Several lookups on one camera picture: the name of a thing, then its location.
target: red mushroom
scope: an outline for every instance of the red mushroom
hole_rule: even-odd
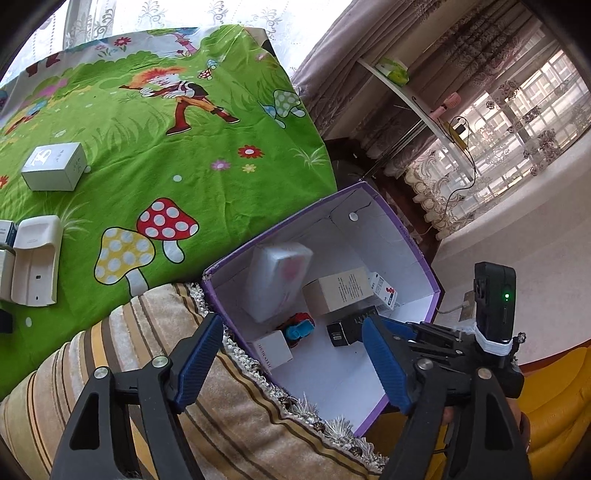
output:
[[[199,224],[168,198],[154,200],[139,216],[136,226],[142,235],[162,240],[164,255],[173,263],[184,260],[184,253],[177,242],[199,231]]]

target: pink flower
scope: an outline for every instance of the pink flower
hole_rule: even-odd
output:
[[[218,158],[215,162],[212,163],[212,170],[227,170],[230,168],[230,162]]]
[[[123,47],[124,45],[127,45],[128,43],[131,43],[131,38],[129,38],[129,37],[121,37],[121,38],[118,38],[117,40],[115,40],[115,42],[113,43],[113,45],[115,47]]]

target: black box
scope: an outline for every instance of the black box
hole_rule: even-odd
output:
[[[0,333],[12,333],[12,315],[0,309]]]
[[[347,346],[361,342],[361,326],[369,315],[378,315],[376,307],[369,307],[346,316],[344,319],[326,326],[330,341],[334,346]]]

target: small white box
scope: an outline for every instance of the small white box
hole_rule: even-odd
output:
[[[8,250],[0,250],[0,300],[12,301],[12,272],[14,270],[14,255]]]
[[[269,370],[283,365],[293,358],[285,337],[279,330],[275,330],[269,335],[249,343],[249,346],[256,353],[261,363],[266,365]]]
[[[375,299],[379,300],[379,302],[376,303],[378,311],[383,312],[384,310],[394,310],[394,304],[396,303],[398,292],[394,290],[377,272],[370,273],[369,283],[371,284],[370,286],[374,292]]]
[[[312,256],[312,250],[297,242],[257,245],[242,308],[259,323],[283,312],[299,295]]]
[[[79,142],[44,145],[33,150],[21,175],[34,192],[72,192],[86,166]]]
[[[10,220],[0,220],[0,244],[14,246],[14,238],[17,235],[17,226]]]
[[[367,299],[374,294],[365,267],[319,278],[305,285],[301,291],[314,318]]]

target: metal screw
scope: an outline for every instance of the metal screw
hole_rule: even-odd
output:
[[[166,365],[168,365],[168,358],[164,355],[157,356],[152,360],[152,365],[156,368],[166,367]]]
[[[105,378],[107,375],[109,375],[109,369],[107,367],[99,367],[95,370],[95,378],[99,380]]]
[[[487,368],[479,368],[478,376],[483,380],[490,380],[492,378],[492,372]]]
[[[428,358],[421,358],[417,362],[417,367],[421,370],[431,370],[433,368],[433,362]]]

